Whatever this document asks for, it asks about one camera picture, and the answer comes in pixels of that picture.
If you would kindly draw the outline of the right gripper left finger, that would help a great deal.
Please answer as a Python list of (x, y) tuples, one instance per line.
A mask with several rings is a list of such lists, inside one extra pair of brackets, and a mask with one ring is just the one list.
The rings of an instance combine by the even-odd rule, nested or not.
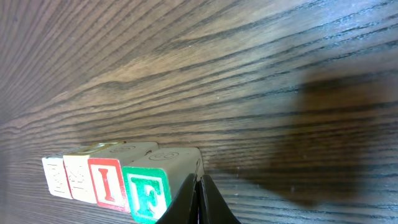
[(156, 224), (197, 224), (197, 176), (188, 174), (172, 203)]

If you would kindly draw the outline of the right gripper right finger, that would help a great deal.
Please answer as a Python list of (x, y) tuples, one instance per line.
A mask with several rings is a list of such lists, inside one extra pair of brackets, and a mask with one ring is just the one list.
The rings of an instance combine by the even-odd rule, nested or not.
[(203, 175), (198, 184), (200, 224), (241, 224), (209, 175)]

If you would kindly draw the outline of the green F block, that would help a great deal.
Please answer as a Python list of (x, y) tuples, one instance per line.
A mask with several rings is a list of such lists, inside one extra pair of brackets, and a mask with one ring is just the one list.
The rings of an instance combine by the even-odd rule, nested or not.
[(160, 148), (122, 168), (132, 218), (155, 223), (166, 212), (189, 174), (204, 174), (196, 147)]

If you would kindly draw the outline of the red I block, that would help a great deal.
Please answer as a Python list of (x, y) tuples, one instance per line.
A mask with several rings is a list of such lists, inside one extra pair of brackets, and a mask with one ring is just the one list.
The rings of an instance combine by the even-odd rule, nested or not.
[(158, 149), (156, 142), (118, 142), (92, 154), (88, 167), (97, 205), (129, 213), (122, 168)]

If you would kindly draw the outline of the white green picture block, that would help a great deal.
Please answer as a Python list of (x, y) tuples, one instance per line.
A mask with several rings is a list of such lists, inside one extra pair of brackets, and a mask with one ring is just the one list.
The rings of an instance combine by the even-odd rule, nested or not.
[(101, 142), (71, 149), (63, 155), (63, 163), (73, 199), (96, 203), (88, 159), (123, 142)]

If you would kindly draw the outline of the white blue picture block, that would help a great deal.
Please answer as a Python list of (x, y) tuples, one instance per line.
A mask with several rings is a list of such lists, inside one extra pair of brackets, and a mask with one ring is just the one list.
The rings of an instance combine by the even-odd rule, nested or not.
[(42, 165), (49, 192), (56, 197), (72, 199), (63, 157), (60, 155), (43, 157)]

